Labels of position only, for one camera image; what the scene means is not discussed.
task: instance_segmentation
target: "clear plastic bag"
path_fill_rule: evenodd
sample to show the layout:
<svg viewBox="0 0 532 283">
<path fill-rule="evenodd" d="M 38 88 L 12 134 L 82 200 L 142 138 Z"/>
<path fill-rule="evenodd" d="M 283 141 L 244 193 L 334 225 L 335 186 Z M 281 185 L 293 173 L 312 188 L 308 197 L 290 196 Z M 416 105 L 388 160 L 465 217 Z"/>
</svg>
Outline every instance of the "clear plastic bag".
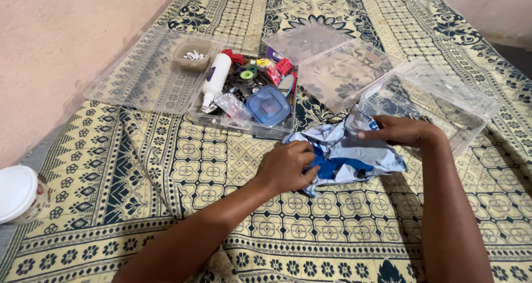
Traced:
<svg viewBox="0 0 532 283">
<path fill-rule="evenodd" d="M 253 117 L 242 103 L 232 93 L 225 93 L 214 99 L 214 103 L 224 110 L 231 118 L 251 120 Z"/>
</svg>

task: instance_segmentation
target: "blue plastic container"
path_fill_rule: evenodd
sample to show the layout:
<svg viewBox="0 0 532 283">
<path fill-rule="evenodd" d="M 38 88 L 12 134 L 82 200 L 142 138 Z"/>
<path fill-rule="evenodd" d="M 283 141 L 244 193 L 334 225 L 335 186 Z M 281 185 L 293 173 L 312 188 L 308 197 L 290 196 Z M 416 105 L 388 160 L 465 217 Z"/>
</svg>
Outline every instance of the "blue plastic container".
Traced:
<svg viewBox="0 0 532 283">
<path fill-rule="evenodd" d="M 271 126 L 282 122 L 291 111 L 290 103 L 273 84 L 249 96 L 246 107 L 256 121 Z"/>
</svg>

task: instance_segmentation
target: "crumpled plastic packaging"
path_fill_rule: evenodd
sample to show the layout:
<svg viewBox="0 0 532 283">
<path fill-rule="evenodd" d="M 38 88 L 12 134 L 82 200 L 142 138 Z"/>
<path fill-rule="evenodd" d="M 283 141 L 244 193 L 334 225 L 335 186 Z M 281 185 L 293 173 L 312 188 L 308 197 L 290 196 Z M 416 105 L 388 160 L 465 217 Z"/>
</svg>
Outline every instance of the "crumpled plastic packaging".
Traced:
<svg viewBox="0 0 532 283">
<path fill-rule="evenodd" d="M 214 103 L 233 119 L 251 120 L 253 118 L 244 103 L 232 93 L 225 93 L 216 97 Z"/>
<path fill-rule="evenodd" d="M 359 130 L 378 130 L 373 117 L 353 106 L 347 118 L 337 124 L 324 124 L 286 136 L 283 143 L 294 140 L 308 141 L 314 147 L 318 175 L 304 188 L 310 197 L 316 197 L 316 187 L 367 181 L 393 171 L 406 171 L 406 164 L 394 147 L 384 140 L 361 140 Z"/>
</svg>

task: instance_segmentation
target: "purple package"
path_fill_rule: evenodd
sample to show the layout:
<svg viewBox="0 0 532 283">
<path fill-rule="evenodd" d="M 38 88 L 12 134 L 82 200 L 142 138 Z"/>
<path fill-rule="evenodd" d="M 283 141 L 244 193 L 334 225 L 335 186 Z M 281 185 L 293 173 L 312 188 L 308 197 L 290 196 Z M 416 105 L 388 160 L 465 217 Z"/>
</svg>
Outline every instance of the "purple package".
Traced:
<svg viewBox="0 0 532 283">
<path fill-rule="evenodd" d="M 275 62 L 281 61 L 284 57 L 279 55 L 273 48 L 268 46 L 268 51 L 266 52 L 266 56 L 274 60 Z"/>
</svg>

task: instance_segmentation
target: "white spray bottle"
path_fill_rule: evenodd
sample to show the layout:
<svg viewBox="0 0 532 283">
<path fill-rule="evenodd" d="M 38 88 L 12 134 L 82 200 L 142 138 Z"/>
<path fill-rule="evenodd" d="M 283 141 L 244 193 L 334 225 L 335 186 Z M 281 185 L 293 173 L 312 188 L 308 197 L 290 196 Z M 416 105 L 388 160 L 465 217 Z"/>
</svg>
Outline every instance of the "white spray bottle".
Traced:
<svg viewBox="0 0 532 283">
<path fill-rule="evenodd" d="M 212 67 L 207 72 L 207 77 L 201 88 L 203 92 L 202 109 L 206 110 L 211 105 L 215 96 L 222 93 L 223 84 L 231 68 L 231 58 L 226 54 L 218 54 L 214 57 Z"/>
</svg>

